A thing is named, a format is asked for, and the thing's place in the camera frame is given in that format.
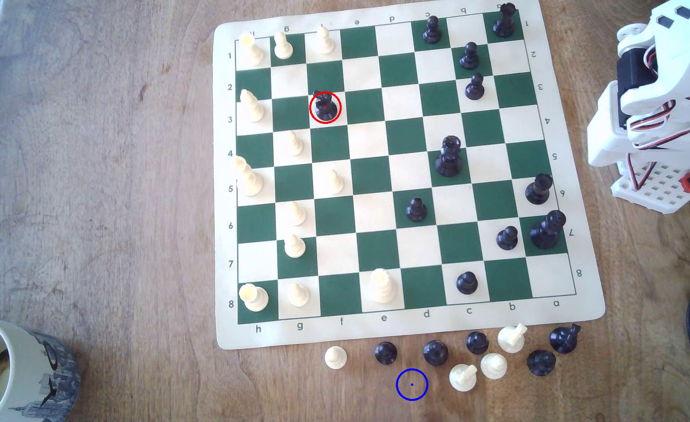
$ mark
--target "chess mat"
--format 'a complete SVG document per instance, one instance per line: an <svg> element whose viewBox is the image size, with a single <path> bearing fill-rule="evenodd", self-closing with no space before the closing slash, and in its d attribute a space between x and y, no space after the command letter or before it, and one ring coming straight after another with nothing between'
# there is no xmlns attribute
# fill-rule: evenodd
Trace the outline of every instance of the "chess mat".
<svg viewBox="0 0 690 422"><path fill-rule="evenodd" d="M574 167L540 5L515 2L516 28L508 38L492 31L495 2L394 5L305 16L284 16L218 27L214 39L214 181L216 319L224 349L323 342L377 336L545 324L599 318L605 311L600 277ZM443 36L428 44L426 17L436 15ZM325 25L335 44L316 52ZM293 46L289 59L274 54L274 34ZM265 52L255 66L237 41L253 32ZM478 45L480 65L458 64L464 45ZM468 100L475 72L484 96ZM241 89L265 108L245 119ZM340 117L317 122L315 91L338 98ZM294 131L303 151L291 156ZM442 139L462 141L462 170L442 177L434 169ZM264 179L257 195L238 194L234 156ZM343 190L330 195L335 169ZM548 201L524 197L538 173L553 176ZM420 197L428 216L405 214ZM285 205L307 213L291 226ZM552 209L567 216L561 239L538 249L528 232ZM519 229L519 244L504 251L496 234ZM290 258L288 233L306 252ZM369 274L385 268L395 281L393 301L370 299ZM478 290L455 286L472 271ZM269 303L249 311L242 284L265 289ZM292 306L291 283L310 291Z"/></svg>

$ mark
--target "red circle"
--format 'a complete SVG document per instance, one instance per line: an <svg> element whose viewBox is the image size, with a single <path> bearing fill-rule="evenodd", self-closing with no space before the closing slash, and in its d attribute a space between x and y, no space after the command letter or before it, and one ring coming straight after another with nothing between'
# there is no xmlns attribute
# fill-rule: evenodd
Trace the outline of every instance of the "red circle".
<svg viewBox="0 0 690 422"><path fill-rule="evenodd" d="M316 100L316 97L320 96L321 94L331 94L334 98L337 99L337 102L340 104L340 108L337 109L337 116L336 116L334 119L330 120L329 122L325 122L325 121L323 121L323 120L316 119L316 116L313 115L313 111L311 110L311 106L313 105L313 100ZM317 122L319 122L319 123L321 123L321 124L323 124L323 125L328 125L328 124L330 124L331 122L334 122L335 120L337 120L337 119L340 118L340 114L342 114L342 101L340 101L340 97L336 96L336 95L334 94L334 92L330 92L330 91L321 91L320 93L318 93L318 94L314 95L313 97L311 97L311 102L308 103L308 113L309 113L309 114L311 115L311 117L313 117L313 119L316 120Z"/></svg>

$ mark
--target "blue circle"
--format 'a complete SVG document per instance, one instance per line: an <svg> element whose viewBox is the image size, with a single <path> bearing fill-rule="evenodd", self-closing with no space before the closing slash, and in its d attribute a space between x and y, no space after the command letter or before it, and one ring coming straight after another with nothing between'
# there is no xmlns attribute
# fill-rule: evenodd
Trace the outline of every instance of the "blue circle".
<svg viewBox="0 0 690 422"><path fill-rule="evenodd" d="M400 379L400 378L402 377L402 375L403 375L405 372L407 372L407 371L419 372L419 373L423 376L423 378L426 380L426 390L421 394L420 397L418 397L418 398L416 398L416 399L408 399L407 397L405 397L405 396L402 395L402 392L401 392L401 391L399 391L399 379ZM396 383L394 383L394 386L396 387L396 392L397 392L397 394L399 394L400 397L402 397L403 399L408 400L408 401L410 401L410 402L414 402L415 400L420 400L420 399L422 399L423 396L425 396L426 393L428 393L428 377L426 377L426 374L424 374L420 369L408 368L408 369L405 369L404 371L402 371L402 372L399 373L399 376L396 377Z"/></svg>

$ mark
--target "wooden table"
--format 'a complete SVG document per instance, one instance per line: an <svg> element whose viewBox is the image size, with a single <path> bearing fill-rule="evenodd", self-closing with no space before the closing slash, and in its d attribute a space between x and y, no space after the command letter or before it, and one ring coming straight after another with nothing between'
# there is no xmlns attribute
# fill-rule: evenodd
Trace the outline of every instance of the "wooden table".
<svg viewBox="0 0 690 422"><path fill-rule="evenodd" d="M607 303L550 376L531 376L520 353L503 379L455 391L448 371L472 359L467 333L389 339L401 363L378 370L374 340L341 343L350 358L336 372L322 362L331 344L218 347L213 31L386 4L2 3L0 318L78 354L71 420L690 420L690 204L661 216L616 200L616 169L586 161L615 31L657 1L543 1ZM548 347L551 328L532 327L525 350ZM435 369L420 353L433 338L452 350ZM410 367L430 382L416 402L394 391Z"/></svg>

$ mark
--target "green square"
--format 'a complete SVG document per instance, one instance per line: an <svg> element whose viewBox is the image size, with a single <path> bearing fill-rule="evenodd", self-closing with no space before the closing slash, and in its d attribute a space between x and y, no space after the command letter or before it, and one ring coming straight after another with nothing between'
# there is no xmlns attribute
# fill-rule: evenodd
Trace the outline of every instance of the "green square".
<svg viewBox="0 0 690 422"><path fill-rule="evenodd" d="M376 27L340 29L342 58L355 59L378 55L376 48Z"/></svg>
<svg viewBox="0 0 690 422"><path fill-rule="evenodd" d="M381 88L345 92L345 104L349 125L384 120Z"/></svg>
<svg viewBox="0 0 690 422"><path fill-rule="evenodd" d="M396 230L369 231L356 234L360 271L376 268L399 268L396 249Z"/></svg>
<svg viewBox="0 0 690 422"><path fill-rule="evenodd" d="M275 167L275 200L303 200L313 198L311 165Z"/></svg>
<svg viewBox="0 0 690 422"><path fill-rule="evenodd" d="M439 29L441 29L441 40L435 44L429 44L423 41L423 32L427 28L427 20L415 20L412 24L412 43L415 46L415 51L438 50L440 48L449 48L449 29L446 26L446 18L439 18Z"/></svg>
<svg viewBox="0 0 690 422"><path fill-rule="evenodd" d="M293 55L285 60L278 59L274 53L275 39L270 40L270 47L273 53L270 54L272 66L285 66L287 64L300 64L306 62L306 35L305 34L285 34L285 39L293 45Z"/></svg>
<svg viewBox="0 0 690 422"><path fill-rule="evenodd" d="M467 147L504 143L504 130L498 109L462 113L462 126L465 128Z"/></svg>
<svg viewBox="0 0 690 422"><path fill-rule="evenodd" d="M440 225L438 229L443 264L483 260L478 223Z"/></svg>
<svg viewBox="0 0 690 422"><path fill-rule="evenodd" d="M460 112L460 97L456 93L456 83L453 80L421 83L420 87L423 116Z"/></svg>
<svg viewBox="0 0 690 422"><path fill-rule="evenodd" d="M382 73L382 86L417 83L415 53L380 55L378 68L381 69Z"/></svg>
<svg viewBox="0 0 690 422"><path fill-rule="evenodd" d="M450 186L462 185L470 183L470 166L467 162L467 149L460 149L460 158L462 158L462 168L456 176L444 177L436 171L436 158L441 155L441 151L428 151L428 166L431 172L431 186Z"/></svg>
<svg viewBox="0 0 690 422"><path fill-rule="evenodd" d="M446 305L444 275L440 265L402 269L405 309Z"/></svg>
<svg viewBox="0 0 690 422"><path fill-rule="evenodd" d="M238 206L236 212L238 243L275 240L274 204Z"/></svg>
<svg viewBox="0 0 690 422"><path fill-rule="evenodd" d="M347 126L311 129L311 158L315 163L350 159Z"/></svg>
<svg viewBox="0 0 690 422"><path fill-rule="evenodd" d="M433 191L430 188L413 189L411 191L396 191L392 192L394 198L394 217L396 218L396 227L415 227L427 226L436 224L436 215L433 211ZM422 222L414 222L407 218L407 207L410 205L410 200L414 197L419 197L423 200L423 204L428 209L428 214Z"/></svg>
<svg viewBox="0 0 690 422"><path fill-rule="evenodd" d="M426 150L426 132L423 118L387 120L389 154L407 154Z"/></svg>
<svg viewBox="0 0 690 422"><path fill-rule="evenodd" d="M258 322L276 321L277 319L279 319L279 315L277 313L277 280L269 280L268 282L255 282L252 284L256 287L263 288L265 292L267 292L267 296L269 296L269 302L261 311L252 312L249 311L248 308L246 308L244 302L241 300L240 295L238 295L237 301L235 302L238 308L238 323L255 324ZM239 284L237 286L237 290L239 292L241 291L241 286L242 284Z"/></svg>
<svg viewBox="0 0 690 422"><path fill-rule="evenodd" d="M532 73L510 73L493 77L499 108L537 104Z"/></svg>
<svg viewBox="0 0 690 422"><path fill-rule="evenodd" d="M316 235L355 233L355 207L352 196L314 199Z"/></svg>
<svg viewBox="0 0 690 422"><path fill-rule="evenodd" d="M306 73L308 74L308 93L311 95L314 91L341 92L345 90L342 60L306 64Z"/></svg>
<svg viewBox="0 0 690 422"><path fill-rule="evenodd" d="M500 11L483 14L483 23L485 23L488 43L502 43L504 41L516 41L524 38L524 34L522 33L522 23L519 21L519 11L517 11L517 13L511 17L512 21L514 21L514 32L512 32L508 38L501 38L499 35L496 35L496 33L493 32L493 25L497 20L499 20L500 17Z"/></svg>
<svg viewBox="0 0 690 422"><path fill-rule="evenodd" d="M535 177L540 173L550 174L550 158L544 140L507 143L509 167L513 179Z"/></svg>
<svg viewBox="0 0 690 422"><path fill-rule="evenodd" d="M308 129L308 97L272 99L272 130L294 131Z"/></svg>
<svg viewBox="0 0 690 422"><path fill-rule="evenodd" d="M460 66L460 57L464 54L465 48L463 46L457 46L451 49L451 56L454 60L454 76L457 79L469 79L476 73L480 73L483 76L493 75L490 55L488 54L488 44L481 44L478 46L478 58L480 62L475 69L467 70Z"/></svg>
<svg viewBox="0 0 690 422"><path fill-rule="evenodd" d="M360 277L358 274L320 275L319 301L321 316L363 312L360 308Z"/></svg>
<svg viewBox="0 0 690 422"><path fill-rule="evenodd" d="M517 216L517 202L514 199L511 180L475 183L472 185L472 191L479 221Z"/></svg>
<svg viewBox="0 0 690 422"><path fill-rule="evenodd" d="M485 261L484 264L491 302L532 298L525 258Z"/></svg>
<svg viewBox="0 0 690 422"><path fill-rule="evenodd" d="M350 161L353 195L389 192L389 157L358 158Z"/></svg>
<svg viewBox="0 0 690 422"><path fill-rule="evenodd" d="M235 154L246 158L251 168L274 167L272 134L245 135L235 138Z"/></svg>
<svg viewBox="0 0 690 422"><path fill-rule="evenodd" d="M558 243L550 249L540 249L532 243L530 240L529 232L532 228L537 225L537 223L542 222L545 216L537 217L522 217L519 219L519 229L524 236L522 238L525 240L525 253L527 256L538 256L538 255L551 255L551 254L565 254L568 253L568 248L566 247L566 235L568 231L564 225L564 230L558 235Z"/></svg>
<svg viewBox="0 0 690 422"><path fill-rule="evenodd" d="M319 272L316 264L316 238L305 237L303 242L306 244L306 251L300 257L289 257L285 254L285 241L277 240L277 277L292 279Z"/></svg>
<svg viewBox="0 0 690 422"><path fill-rule="evenodd" d="M253 92L258 100L272 98L272 76L269 68L235 72L235 101L241 100L241 90Z"/></svg>

